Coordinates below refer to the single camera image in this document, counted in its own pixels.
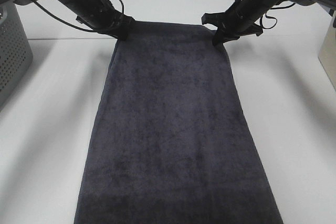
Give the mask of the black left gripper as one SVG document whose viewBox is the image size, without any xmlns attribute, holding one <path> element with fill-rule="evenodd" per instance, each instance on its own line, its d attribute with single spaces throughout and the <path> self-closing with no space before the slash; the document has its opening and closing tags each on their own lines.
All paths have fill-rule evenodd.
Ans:
<svg viewBox="0 0 336 224">
<path fill-rule="evenodd" d="M 126 40 L 135 23 L 131 16 L 116 10 L 114 7 L 88 16 L 78 15 L 76 21 L 86 25 L 96 33 L 108 35 L 119 40 Z"/>
</svg>

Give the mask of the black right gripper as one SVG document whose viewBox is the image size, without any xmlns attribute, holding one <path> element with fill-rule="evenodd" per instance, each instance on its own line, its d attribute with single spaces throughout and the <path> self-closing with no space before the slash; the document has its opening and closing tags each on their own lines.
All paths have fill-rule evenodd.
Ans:
<svg viewBox="0 0 336 224">
<path fill-rule="evenodd" d="M 260 11 L 250 9 L 227 10 L 222 13 L 205 13 L 202 24 L 211 24 L 217 27 L 212 38 L 213 46 L 222 45 L 226 42 L 237 40 L 238 37 L 252 35 L 260 36 L 263 29 L 255 24 L 260 18 Z"/>
</svg>

